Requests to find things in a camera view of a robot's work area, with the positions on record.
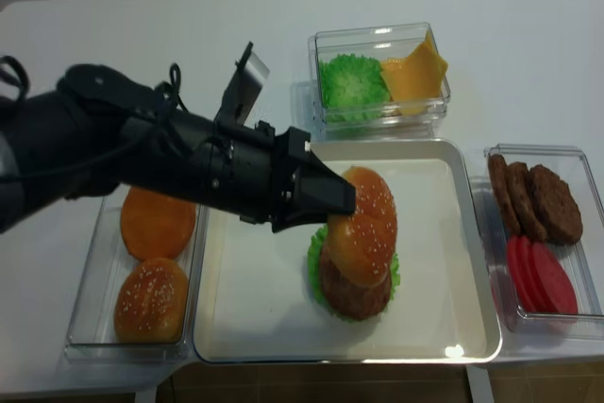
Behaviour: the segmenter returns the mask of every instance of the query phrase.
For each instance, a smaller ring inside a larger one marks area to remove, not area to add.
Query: clear plastic container
[[[498,310],[509,330],[569,338],[604,338],[604,209],[587,158],[575,147],[500,144],[485,150],[485,157],[502,155],[508,164],[522,161],[556,172],[570,187],[581,211],[583,236],[574,245],[548,244],[568,275],[577,297],[579,314],[528,312],[514,288],[506,258],[509,233],[504,227],[488,175],[473,182],[478,226],[487,253],[492,288],[501,302]]]
[[[118,293],[130,272],[140,262],[128,254],[120,230],[120,215],[128,187],[121,186],[105,197],[96,221],[84,267],[65,354],[69,361],[171,362],[182,361],[191,349],[190,335],[203,259],[204,209],[197,209],[191,240],[176,258],[189,279],[187,311],[182,335],[169,344],[120,343],[113,329],[113,311]]]
[[[380,134],[388,135],[392,131],[376,132],[377,129],[393,128],[398,130],[398,138],[433,136],[446,116],[450,98],[446,77],[441,84],[440,95],[436,98],[390,102],[353,109],[327,109],[322,100],[322,82],[318,71],[320,61],[328,62],[340,54],[355,54],[378,60],[404,58],[421,44],[426,36],[433,48],[437,49],[428,23],[319,32],[311,37],[310,78],[314,91],[311,110],[318,139],[328,139],[326,136],[350,137],[351,134],[379,137]],[[399,111],[415,108],[419,113],[401,114]],[[414,131],[406,133],[405,129]]]

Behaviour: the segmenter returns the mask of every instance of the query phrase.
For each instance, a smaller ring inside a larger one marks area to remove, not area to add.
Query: meat patty
[[[532,207],[532,202],[527,191],[529,168],[524,162],[513,162],[508,165],[506,179],[508,194],[518,216],[518,220],[527,236],[539,243],[547,240],[547,230],[543,226]]]
[[[327,302],[338,313],[362,321],[382,312],[390,300],[392,278],[390,273],[383,282],[373,288],[353,284],[329,259],[326,248],[321,248],[319,260],[321,291]]]
[[[517,236],[522,233],[522,227],[516,217],[516,212],[513,209],[510,195],[508,194],[508,183],[506,182],[506,172],[508,165],[506,160],[501,155],[492,155],[489,157],[489,177],[495,201],[499,206],[501,219],[512,236]]]
[[[576,243],[583,234],[583,223],[568,184],[541,164],[530,169],[528,181],[535,213],[549,238],[561,244]]]

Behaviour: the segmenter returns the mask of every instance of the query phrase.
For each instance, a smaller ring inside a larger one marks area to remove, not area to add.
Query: tomato slice
[[[541,243],[534,243],[531,252],[535,283],[545,295],[547,305],[557,313],[576,315],[578,308],[575,290],[554,254]]]
[[[522,273],[522,264],[519,258],[518,238],[512,236],[508,241],[508,268],[512,275],[513,285],[516,287],[518,299],[520,299],[520,304],[525,311],[537,311],[535,303],[531,299],[527,287],[525,286],[525,278]]]
[[[520,272],[522,273],[525,287],[527,287],[527,293],[530,296],[530,300],[535,303],[535,309],[537,311],[553,313],[555,312],[554,306],[548,304],[547,295],[545,291],[537,285],[536,272],[534,260],[532,259],[532,251],[530,250],[530,239],[526,236],[522,236],[518,239],[518,261],[520,262]]]

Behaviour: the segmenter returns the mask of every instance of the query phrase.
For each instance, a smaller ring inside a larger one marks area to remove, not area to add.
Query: table
[[[271,74],[248,121],[280,132],[297,125],[293,91],[309,80],[308,37],[424,21],[450,65],[452,100],[439,135],[461,148],[470,175],[482,172],[487,145],[573,144],[604,188],[604,0],[53,0],[9,6],[0,33],[2,52],[26,67],[33,93],[51,90],[75,63],[104,63],[154,86],[176,61],[183,100],[209,117],[252,41]],[[62,358],[99,205],[60,202],[0,237],[0,395],[126,392],[172,372]],[[504,328],[496,363],[602,356],[602,342]]]

